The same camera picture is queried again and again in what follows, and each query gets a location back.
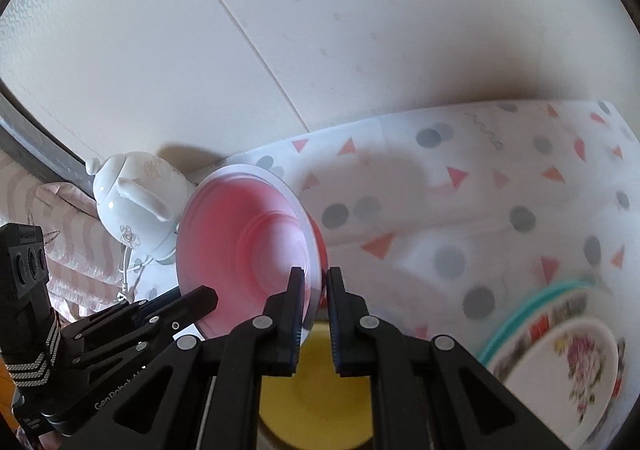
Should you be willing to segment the yellow bowl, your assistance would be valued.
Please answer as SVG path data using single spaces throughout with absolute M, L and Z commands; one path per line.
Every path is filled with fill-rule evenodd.
M 369 378 L 335 372 L 329 324 L 317 323 L 290 378 L 264 378 L 259 449 L 361 449 L 373 437 Z

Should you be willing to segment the red plastic bowl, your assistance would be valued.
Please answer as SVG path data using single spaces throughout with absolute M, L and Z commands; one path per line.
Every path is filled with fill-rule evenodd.
M 229 334 L 286 290 L 293 268 L 304 273 L 302 336 L 314 325 L 329 267 L 326 243 L 288 184 L 264 168 L 230 165 L 205 178 L 178 228 L 177 279 L 182 294 L 205 285 L 216 309 L 195 322 L 205 338 Z

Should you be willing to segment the black white striped sleeve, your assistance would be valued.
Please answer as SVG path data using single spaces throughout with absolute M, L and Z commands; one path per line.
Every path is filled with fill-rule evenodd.
M 1 340 L 1 355 L 18 388 L 36 388 L 48 384 L 61 345 L 61 330 L 55 312 L 27 334 L 6 335 Z

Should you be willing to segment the pink striped cloth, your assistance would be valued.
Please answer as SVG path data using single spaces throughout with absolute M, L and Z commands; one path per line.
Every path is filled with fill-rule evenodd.
M 68 322 L 112 306 L 122 290 L 124 247 L 108 233 L 96 202 L 68 182 L 44 183 L 1 154 L 1 222 L 42 228 L 52 306 Z

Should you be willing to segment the white patterned tablecloth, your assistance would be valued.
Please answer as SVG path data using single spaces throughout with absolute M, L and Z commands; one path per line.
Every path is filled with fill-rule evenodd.
M 236 154 L 280 177 L 371 311 L 481 352 L 530 297 L 571 280 L 620 341 L 591 449 L 639 395 L 639 135 L 602 101 L 500 102 L 358 121 Z

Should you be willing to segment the small white floral plate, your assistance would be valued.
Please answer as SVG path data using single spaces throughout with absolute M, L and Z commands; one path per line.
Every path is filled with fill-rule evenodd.
M 567 320 L 488 366 L 568 448 L 580 448 L 603 418 L 618 370 L 616 339 L 591 317 Z

